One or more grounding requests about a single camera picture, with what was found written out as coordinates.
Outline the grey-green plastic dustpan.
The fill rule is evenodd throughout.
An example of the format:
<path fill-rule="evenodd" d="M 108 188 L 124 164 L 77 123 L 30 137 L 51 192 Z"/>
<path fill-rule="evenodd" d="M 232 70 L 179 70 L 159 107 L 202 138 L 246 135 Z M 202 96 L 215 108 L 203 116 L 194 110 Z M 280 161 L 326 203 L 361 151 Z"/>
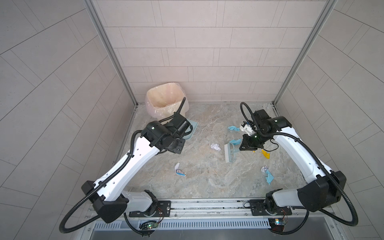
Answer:
<path fill-rule="evenodd" d="M 190 123 L 190 126 L 187 128 L 187 132 L 183 136 L 183 139 L 185 139 L 185 140 L 189 140 L 192 138 L 192 136 L 196 132 L 197 126 L 198 126 L 198 123 L 195 121 L 188 119 L 188 122 Z"/>

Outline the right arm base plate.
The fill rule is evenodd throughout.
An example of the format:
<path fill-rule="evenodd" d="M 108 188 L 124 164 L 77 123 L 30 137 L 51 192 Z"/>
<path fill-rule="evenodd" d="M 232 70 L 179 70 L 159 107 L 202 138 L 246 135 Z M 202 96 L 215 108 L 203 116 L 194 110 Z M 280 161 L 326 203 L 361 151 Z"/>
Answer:
<path fill-rule="evenodd" d="M 252 216 L 290 216 L 292 209 L 289 207 L 276 207 L 273 210 L 267 210 L 265 200 L 249 200 L 248 208 L 251 210 Z"/>

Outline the grey-green hand brush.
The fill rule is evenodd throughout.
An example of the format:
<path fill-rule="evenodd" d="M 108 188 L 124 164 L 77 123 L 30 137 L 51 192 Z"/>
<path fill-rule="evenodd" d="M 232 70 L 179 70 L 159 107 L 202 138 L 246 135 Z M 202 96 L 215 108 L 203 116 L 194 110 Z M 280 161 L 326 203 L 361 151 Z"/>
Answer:
<path fill-rule="evenodd" d="M 240 151 L 238 145 L 227 143 L 224 145 L 226 163 L 233 163 L 236 160 L 236 154 Z"/>

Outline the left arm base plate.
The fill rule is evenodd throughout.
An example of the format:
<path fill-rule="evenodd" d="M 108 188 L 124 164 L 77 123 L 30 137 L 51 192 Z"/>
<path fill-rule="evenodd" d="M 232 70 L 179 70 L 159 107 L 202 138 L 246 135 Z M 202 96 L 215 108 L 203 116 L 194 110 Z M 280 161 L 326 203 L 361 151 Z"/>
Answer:
<path fill-rule="evenodd" d="M 160 218 L 169 217 L 171 211 L 171 201 L 158 201 L 156 206 L 152 204 L 145 212 L 129 212 L 130 218 Z"/>

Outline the beige trash bin with bag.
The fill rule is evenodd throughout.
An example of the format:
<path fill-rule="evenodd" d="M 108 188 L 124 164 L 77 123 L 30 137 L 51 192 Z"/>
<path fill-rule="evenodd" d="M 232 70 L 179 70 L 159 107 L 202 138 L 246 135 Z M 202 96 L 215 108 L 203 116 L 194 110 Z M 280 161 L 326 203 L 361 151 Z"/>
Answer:
<path fill-rule="evenodd" d="M 146 93 L 147 113 L 158 120 L 170 117 L 179 109 L 184 97 L 187 97 L 185 91 L 178 83 L 154 87 Z"/>

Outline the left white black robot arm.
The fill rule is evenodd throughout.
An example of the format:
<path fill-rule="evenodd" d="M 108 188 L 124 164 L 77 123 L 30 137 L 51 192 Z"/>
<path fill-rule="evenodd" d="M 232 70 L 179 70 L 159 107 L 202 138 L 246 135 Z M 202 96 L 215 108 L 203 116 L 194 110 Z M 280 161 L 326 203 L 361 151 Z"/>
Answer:
<path fill-rule="evenodd" d="M 130 150 L 105 175 L 95 182 L 87 181 L 82 190 L 85 197 L 75 204 L 64 216 L 59 231 L 67 234 L 102 219 L 112 223 L 125 214 L 132 202 L 123 190 L 138 170 L 152 157 L 171 152 L 180 154 L 185 144 L 185 135 L 193 131 L 192 124 L 181 115 L 187 98 L 184 97 L 179 108 L 170 117 L 147 124 L 143 130 L 136 130 L 131 137 Z M 66 228 L 66 223 L 75 211 L 86 201 L 91 201 L 97 215 L 79 225 Z"/>

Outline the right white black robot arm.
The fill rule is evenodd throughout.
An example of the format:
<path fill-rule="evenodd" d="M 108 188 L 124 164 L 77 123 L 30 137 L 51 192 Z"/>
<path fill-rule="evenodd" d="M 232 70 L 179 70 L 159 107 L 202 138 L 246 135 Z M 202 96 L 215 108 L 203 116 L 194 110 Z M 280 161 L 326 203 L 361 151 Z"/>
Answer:
<path fill-rule="evenodd" d="M 355 227 L 359 222 L 358 213 L 344 191 L 347 181 L 341 171 L 333 171 L 300 139 L 292 124 L 283 116 L 271 118 L 265 110 L 252 112 L 242 102 L 240 109 L 245 118 L 241 128 L 245 132 L 240 151 L 263 150 L 266 142 L 282 147 L 303 175 L 307 185 L 293 190 L 274 190 L 266 194 L 265 209 L 270 215 L 278 214 L 284 207 L 306 210 L 304 222 L 310 213 L 321 212 L 344 225 Z M 344 220 L 328 211 L 329 207 L 344 200 L 352 219 Z"/>

